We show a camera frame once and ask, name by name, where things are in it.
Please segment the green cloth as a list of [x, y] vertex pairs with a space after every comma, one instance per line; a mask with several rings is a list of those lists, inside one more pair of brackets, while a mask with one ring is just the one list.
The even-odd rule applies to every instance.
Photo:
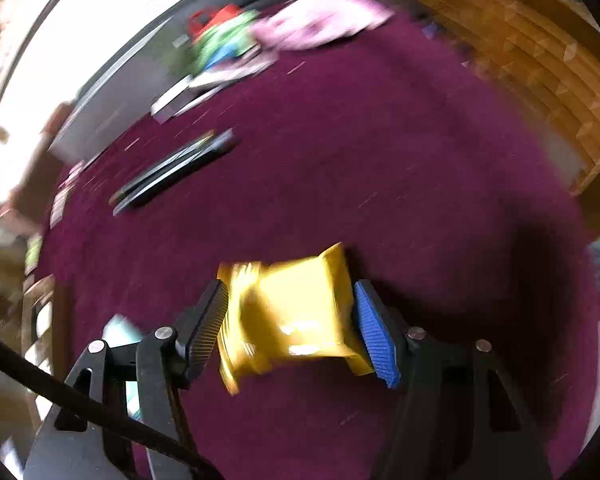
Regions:
[[253, 37], [251, 26], [258, 17], [256, 10], [242, 10], [236, 18], [212, 26], [193, 40], [189, 73], [196, 76], [216, 64], [236, 60], [257, 47], [259, 44]]

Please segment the teal tissue pack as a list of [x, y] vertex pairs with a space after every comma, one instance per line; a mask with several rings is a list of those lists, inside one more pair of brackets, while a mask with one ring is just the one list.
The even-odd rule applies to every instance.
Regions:
[[[137, 344], [143, 339], [140, 330], [125, 316], [115, 314], [102, 329], [102, 340], [106, 341], [110, 348], [118, 348], [127, 344]], [[128, 415], [139, 422], [142, 420], [140, 414], [140, 397], [138, 396], [137, 381], [126, 382], [125, 401]]]

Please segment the brown upholstered chair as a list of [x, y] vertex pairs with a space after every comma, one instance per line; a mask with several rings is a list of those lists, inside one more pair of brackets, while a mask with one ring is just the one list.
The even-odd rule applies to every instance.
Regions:
[[64, 168], [64, 163], [50, 152], [50, 146], [75, 106], [74, 101], [61, 102], [54, 109], [38, 134], [38, 143], [23, 176], [0, 208], [0, 221], [18, 236], [29, 237], [44, 231], [47, 209]]

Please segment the red bag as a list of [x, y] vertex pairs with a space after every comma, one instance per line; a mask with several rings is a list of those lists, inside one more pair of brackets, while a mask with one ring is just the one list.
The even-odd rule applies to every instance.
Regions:
[[221, 25], [242, 13], [239, 6], [233, 3], [222, 8], [207, 8], [196, 11], [189, 15], [187, 20], [187, 32], [189, 37], [196, 40], [206, 30], [215, 25]]

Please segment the cardboard box tray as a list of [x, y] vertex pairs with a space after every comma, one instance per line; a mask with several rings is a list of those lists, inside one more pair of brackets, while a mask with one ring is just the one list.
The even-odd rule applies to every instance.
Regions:
[[32, 283], [23, 294], [21, 349], [31, 364], [60, 380], [72, 367], [70, 289], [53, 275]]

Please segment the pink cloth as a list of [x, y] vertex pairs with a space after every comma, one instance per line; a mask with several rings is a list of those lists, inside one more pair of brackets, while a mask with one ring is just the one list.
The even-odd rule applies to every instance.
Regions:
[[267, 48], [300, 51], [373, 30], [392, 17], [393, 10], [376, 0], [294, 0], [250, 30]]

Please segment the white charger adapter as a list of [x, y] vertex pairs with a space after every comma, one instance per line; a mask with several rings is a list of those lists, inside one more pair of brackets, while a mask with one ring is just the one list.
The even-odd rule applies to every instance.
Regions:
[[151, 117], [154, 118], [158, 124], [164, 124], [186, 104], [193, 101], [196, 92], [190, 88], [192, 81], [192, 76], [185, 76], [151, 104]]

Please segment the toothpaste tube pack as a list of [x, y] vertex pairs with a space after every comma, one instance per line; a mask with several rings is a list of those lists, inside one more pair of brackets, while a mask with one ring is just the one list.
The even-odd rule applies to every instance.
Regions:
[[238, 62], [237, 64], [212, 67], [210, 70], [204, 70], [189, 81], [187, 88], [202, 91], [215, 88], [221, 84], [230, 84], [231, 82], [260, 74], [277, 61], [278, 54], [276, 51], [261, 51], [254, 58], [250, 58], [246, 62]]

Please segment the wooden cabinet counter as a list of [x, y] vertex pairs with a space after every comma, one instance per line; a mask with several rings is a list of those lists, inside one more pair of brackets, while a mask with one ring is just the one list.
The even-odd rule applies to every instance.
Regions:
[[417, 1], [571, 144], [582, 193], [600, 174], [600, 32], [565, 0]]

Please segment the grey long gift box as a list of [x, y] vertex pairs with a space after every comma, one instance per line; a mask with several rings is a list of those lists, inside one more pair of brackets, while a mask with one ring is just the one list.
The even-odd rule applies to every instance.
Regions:
[[81, 89], [50, 152], [68, 166], [102, 154], [185, 77], [187, 44], [185, 22], [167, 18], [117, 52]]

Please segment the white key fob charm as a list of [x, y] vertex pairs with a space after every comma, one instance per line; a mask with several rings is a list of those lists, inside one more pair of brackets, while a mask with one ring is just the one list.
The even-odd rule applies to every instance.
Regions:
[[69, 171], [68, 176], [61, 182], [58, 186], [57, 193], [54, 197], [52, 208], [50, 208], [50, 222], [48, 222], [48, 226], [53, 229], [55, 226], [61, 222], [62, 217], [64, 216], [64, 212], [66, 209], [66, 205], [68, 202], [71, 193], [76, 186], [76, 182], [78, 182], [79, 176], [83, 171], [85, 166], [85, 162], [81, 160], [77, 164], [75, 164]]

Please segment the yellow snack packet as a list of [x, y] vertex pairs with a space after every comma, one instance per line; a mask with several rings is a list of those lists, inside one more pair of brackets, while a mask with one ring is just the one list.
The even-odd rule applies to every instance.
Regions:
[[356, 376], [373, 373], [354, 327], [343, 244], [279, 263], [223, 263], [216, 277], [228, 293], [218, 348], [220, 375], [232, 396], [242, 379], [303, 360], [340, 358]]

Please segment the maroon bed blanket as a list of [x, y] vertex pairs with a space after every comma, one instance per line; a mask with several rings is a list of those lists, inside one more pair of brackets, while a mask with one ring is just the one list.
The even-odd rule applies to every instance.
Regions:
[[[112, 215], [126, 182], [227, 129], [229, 152]], [[38, 273], [71, 288], [81, 352], [115, 314], [145, 332], [172, 322], [223, 262], [336, 243], [351, 274], [411, 322], [490, 341], [550, 468], [571, 466], [595, 398], [600, 322], [578, 207], [501, 93], [403, 11], [285, 52], [165, 124], [141, 119], [80, 174]]]

